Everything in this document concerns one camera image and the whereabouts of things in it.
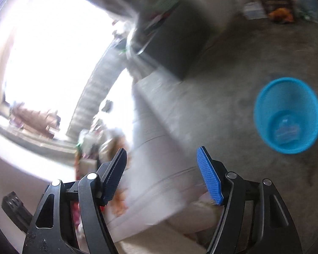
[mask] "bright window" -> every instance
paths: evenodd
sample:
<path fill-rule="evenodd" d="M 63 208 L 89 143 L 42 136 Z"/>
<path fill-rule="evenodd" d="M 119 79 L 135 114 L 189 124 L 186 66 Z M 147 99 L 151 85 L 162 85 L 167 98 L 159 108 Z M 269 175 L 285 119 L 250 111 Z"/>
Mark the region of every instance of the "bright window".
<path fill-rule="evenodd" d="M 16 26 L 6 101 L 58 109 L 65 133 L 87 80 L 113 40 L 112 21 L 86 0 L 32 0 Z"/>

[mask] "concrete floor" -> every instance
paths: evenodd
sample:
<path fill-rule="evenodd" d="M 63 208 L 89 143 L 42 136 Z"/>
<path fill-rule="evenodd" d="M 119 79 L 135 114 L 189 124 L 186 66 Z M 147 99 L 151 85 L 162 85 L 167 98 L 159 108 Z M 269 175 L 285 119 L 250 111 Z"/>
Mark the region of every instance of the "concrete floor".
<path fill-rule="evenodd" d="M 183 82 L 154 72 L 138 87 L 187 156 L 195 160 L 204 145 L 243 178 L 272 179 L 306 251 L 318 237 L 318 140 L 301 154 L 283 155 L 263 142 L 253 122 L 259 91 L 285 76 L 318 95 L 318 24 L 237 18 Z"/>

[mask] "blue gripper pad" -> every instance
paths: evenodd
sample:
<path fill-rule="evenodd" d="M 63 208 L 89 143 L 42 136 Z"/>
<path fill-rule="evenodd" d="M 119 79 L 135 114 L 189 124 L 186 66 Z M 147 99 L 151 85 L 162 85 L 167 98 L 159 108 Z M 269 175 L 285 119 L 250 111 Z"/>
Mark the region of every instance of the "blue gripper pad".
<path fill-rule="evenodd" d="M 118 184 L 120 182 L 121 176 L 124 173 L 126 163 L 127 152 L 124 148 L 121 148 L 116 153 L 113 160 L 110 162 L 106 172 L 101 178 L 102 186 L 104 188 L 102 201 L 105 205 L 113 199 L 115 191 L 117 190 Z"/>
<path fill-rule="evenodd" d="M 209 157 L 202 147 L 197 150 L 197 163 L 206 183 L 209 194 L 218 205 L 221 205 L 224 197 L 221 193 L 220 179 L 214 170 Z"/>

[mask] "orange object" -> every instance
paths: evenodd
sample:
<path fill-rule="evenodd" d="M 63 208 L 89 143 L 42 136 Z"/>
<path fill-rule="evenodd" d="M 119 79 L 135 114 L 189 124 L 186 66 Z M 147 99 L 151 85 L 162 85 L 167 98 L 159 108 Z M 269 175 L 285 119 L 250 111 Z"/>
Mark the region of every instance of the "orange object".
<path fill-rule="evenodd" d="M 128 209 L 125 203 L 126 195 L 125 190 L 117 189 L 113 199 L 109 202 L 109 206 L 112 208 L 112 213 L 117 217 L 123 215 Z"/>
<path fill-rule="evenodd" d="M 269 13 L 269 18 L 275 22 L 293 23 L 294 18 L 291 10 L 287 8 L 277 8 Z"/>

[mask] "blue trash bin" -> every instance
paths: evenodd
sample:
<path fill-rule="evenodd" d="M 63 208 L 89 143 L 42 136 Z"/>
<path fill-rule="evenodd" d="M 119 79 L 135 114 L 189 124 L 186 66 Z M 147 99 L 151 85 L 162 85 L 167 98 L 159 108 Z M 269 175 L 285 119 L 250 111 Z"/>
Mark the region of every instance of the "blue trash bin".
<path fill-rule="evenodd" d="M 318 98 L 303 81 L 273 80 L 257 97 L 256 128 L 267 145 L 283 154 L 297 154 L 318 138 Z"/>

